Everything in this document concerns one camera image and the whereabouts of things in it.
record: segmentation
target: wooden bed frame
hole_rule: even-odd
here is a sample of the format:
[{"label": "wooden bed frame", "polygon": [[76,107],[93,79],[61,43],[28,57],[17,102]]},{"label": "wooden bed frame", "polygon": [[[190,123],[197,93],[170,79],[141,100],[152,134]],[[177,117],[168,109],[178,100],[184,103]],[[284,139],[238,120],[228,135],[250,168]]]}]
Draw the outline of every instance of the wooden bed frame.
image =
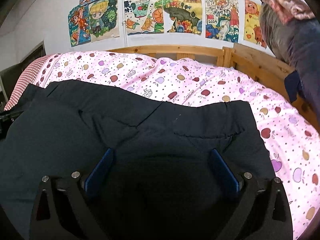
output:
[{"label": "wooden bed frame", "polygon": [[[149,55],[156,58],[156,54],[175,54],[173,60],[182,58],[195,59],[196,55],[211,56],[217,58],[212,61],[213,65],[221,67],[234,67],[236,70],[247,74],[255,81],[271,88],[289,100],[289,96],[284,86],[284,78],[294,71],[294,68],[286,63],[256,49],[234,44],[233,49],[223,47],[222,49],[199,47],[199,46],[179,46],[179,45],[151,45],[127,47],[113,49],[112,52],[120,53],[138,53]],[[317,122],[316,114],[312,107],[301,97],[292,105],[299,113],[320,132],[320,126]],[[302,234],[299,240],[316,240],[320,235],[320,211],[317,212],[307,230]]]}]

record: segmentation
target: bed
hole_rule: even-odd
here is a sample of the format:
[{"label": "bed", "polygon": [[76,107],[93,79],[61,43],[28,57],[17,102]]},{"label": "bed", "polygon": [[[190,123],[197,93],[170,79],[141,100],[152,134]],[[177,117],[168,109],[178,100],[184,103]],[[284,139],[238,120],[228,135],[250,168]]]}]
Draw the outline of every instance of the bed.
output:
[{"label": "bed", "polygon": [[[163,53],[175,53],[175,58],[157,58]],[[199,55],[214,59],[201,64],[195,60]],[[283,181],[294,239],[308,239],[313,224],[318,224],[320,207],[320,129],[302,98],[293,106],[287,101],[283,78],[291,71],[271,56],[238,44],[233,49],[155,45],[54,54],[47,56],[32,80],[22,74],[23,82],[18,81],[6,109],[16,104],[28,83],[46,87],[68,79],[121,87],[190,107],[248,101],[276,175]]]}]

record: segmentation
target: blond cartoon character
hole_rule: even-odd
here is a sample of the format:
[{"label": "blond cartoon character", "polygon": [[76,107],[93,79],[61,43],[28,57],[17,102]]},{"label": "blond cartoon character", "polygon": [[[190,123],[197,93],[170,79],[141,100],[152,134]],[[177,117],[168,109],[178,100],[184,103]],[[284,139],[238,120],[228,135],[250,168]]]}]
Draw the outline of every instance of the blond cartoon character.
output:
[{"label": "blond cartoon character", "polygon": [[89,14],[93,19],[93,21],[90,22],[90,25],[91,30],[94,34],[99,33],[101,31],[101,28],[104,27],[104,22],[101,18],[109,8],[108,4],[109,0],[99,0],[98,2],[95,2],[90,8]]}]

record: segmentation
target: wall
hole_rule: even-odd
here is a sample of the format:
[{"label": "wall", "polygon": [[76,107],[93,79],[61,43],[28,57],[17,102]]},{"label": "wall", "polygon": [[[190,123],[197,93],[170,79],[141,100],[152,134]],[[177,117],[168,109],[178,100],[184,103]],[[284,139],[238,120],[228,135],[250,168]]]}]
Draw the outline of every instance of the wall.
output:
[{"label": "wall", "polygon": [[[72,48],[68,34],[68,14],[78,4],[79,0],[19,0],[0,28],[0,58],[5,59],[0,64],[0,70],[21,62],[42,42],[44,42],[47,54],[75,50],[108,50],[124,47],[122,25],[123,0],[118,0],[120,37],[87,43]],[[262,47],[243,41],[244,0],[239,0],[239,9],[239,42],[256,49],[264,50]],[[171,20],[166,14],[164,17],[166,31],[170,29]],[[205,10],[203,7],[203,30],[205,29],[204,19]],[[216,48],[233,46],[229,42],[206,39],[205,32],[202,32],[201,36],[188,33],[128,36],[128,46],[151,44],[197,45]]]}]

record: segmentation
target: red apple print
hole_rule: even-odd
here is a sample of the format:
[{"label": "red apple print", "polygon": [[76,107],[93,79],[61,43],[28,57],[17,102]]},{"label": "red apple print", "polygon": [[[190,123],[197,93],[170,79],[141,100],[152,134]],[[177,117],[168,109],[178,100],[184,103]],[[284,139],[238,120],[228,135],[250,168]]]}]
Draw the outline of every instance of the red apple print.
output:
[{"label": "red apple print", "polygon": [[168,95],[169,99],[174,98],[178,93],[177,92],[172,92],[170,95]]},{"label": "red apple print", "polygon": [[276,111],[277,114],[279,114],[279,113],[281,112],[281,108],[277,106],[277,107],[275,108],[275,111]]},{"label": "red apple print", "polygon": [[313,184],[316,184],[316,186],[318,186],[319,178],[318,178],[318,175],[317,175],[317,174],[313,174],[313,175],[312,175],[312,183],[313,183]]},{"label": "red apple print", "polygon": [[306,136],[308,136],[308,137],[311,137],[311,136],[312,136],[312,134],[311,134],[309,131],[307,131],[307,130],[304,131],[304,134],[305,134]]},{"label": "red apple print", "polygon": [[265,128],[261,131],[261,137],[265,139],[269,139],[270,133],[271,133],[271,130],[269,128]]},{"label": "red apple print", "polygon": [[203,96],[208,96],[208,95],[210,95],[210,91],[209,90],[203,90],[202,92],[201,92],[201,95],[203,95]]},{"label": "red apple print", "polygon": [[110,79],[111,79],[111,82],[116,82],[118,80],[118,77],[114,75],[114,76],[111,76]]}]

